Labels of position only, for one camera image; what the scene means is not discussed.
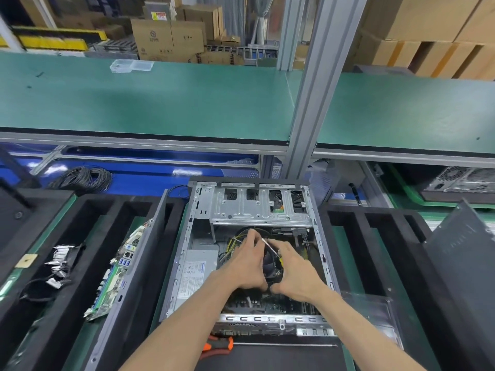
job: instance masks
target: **person's left hand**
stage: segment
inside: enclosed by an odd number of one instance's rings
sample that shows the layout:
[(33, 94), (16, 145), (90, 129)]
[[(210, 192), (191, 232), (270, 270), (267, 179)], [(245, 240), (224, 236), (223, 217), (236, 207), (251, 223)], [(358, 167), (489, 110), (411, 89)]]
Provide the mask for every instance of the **person's left hand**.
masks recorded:
[(233, 250), (232, 257), (220, 271), (225, 273), (234, 289), (260, 288), (265, 291), (268, 284), (263, 274), (264, 255), (265, 244), (261, 236), (256, 230), (249, 229), (243, 243)]

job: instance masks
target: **workbench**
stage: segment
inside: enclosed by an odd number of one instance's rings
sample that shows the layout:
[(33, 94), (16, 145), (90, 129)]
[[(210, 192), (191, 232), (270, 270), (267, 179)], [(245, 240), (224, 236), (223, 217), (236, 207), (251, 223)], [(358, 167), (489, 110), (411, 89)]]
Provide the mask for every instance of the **workbench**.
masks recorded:
[[(302, 71), (0, 53), (0, 141), (285, 155)], [(343, 73), (314, 157), (492, 166), (495, 85)]]

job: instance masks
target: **pliers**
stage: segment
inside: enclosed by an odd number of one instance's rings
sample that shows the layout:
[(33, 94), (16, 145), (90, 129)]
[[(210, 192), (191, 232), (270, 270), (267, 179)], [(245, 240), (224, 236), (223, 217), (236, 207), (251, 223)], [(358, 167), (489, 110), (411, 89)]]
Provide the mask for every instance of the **pliers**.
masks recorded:
[(218, 338), (215, 336), (208, 336), (207, 343), (203, 346), (203, 352), (200, 355), (200, 360), (211, 357), (212, 355), (227, 355), (230, 354), (234, 347), (234, 339)]

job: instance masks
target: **forearm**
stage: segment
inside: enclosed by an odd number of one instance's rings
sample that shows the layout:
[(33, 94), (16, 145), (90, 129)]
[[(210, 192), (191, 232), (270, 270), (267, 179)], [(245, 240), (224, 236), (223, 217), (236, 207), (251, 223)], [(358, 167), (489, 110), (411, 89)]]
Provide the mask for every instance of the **forearm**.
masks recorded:
[(417, 362), (349, 306), (340, 294), (324, 288), (315, 306), (349, 349), (362, 371), (424, 371)]
[(235, 289), (222, 270), (211, 273), (201, 289), (164, 320), (120, 370), (194, 370), (211, 329)]

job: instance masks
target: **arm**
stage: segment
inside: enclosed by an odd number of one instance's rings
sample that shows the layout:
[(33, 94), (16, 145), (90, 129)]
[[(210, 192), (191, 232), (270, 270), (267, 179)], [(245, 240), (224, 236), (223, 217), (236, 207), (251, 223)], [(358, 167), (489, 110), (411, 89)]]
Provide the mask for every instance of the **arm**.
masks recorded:
[(349, 306), (339, 293), (319, 278), (311, 262), (304, 260), (288, 242), (270, 240), (284, 261), (282, 281), (271, 286), (297, 301), (314, 305), (349, 349), (362, 371), (425, 371), (393, 341)]
[(194, 370), (230, 294), (239, 287), (267, 289), (262, 268), (265, 246), (260, 239), (251, 229), (231, 259), (160, 324), (120, 371)]

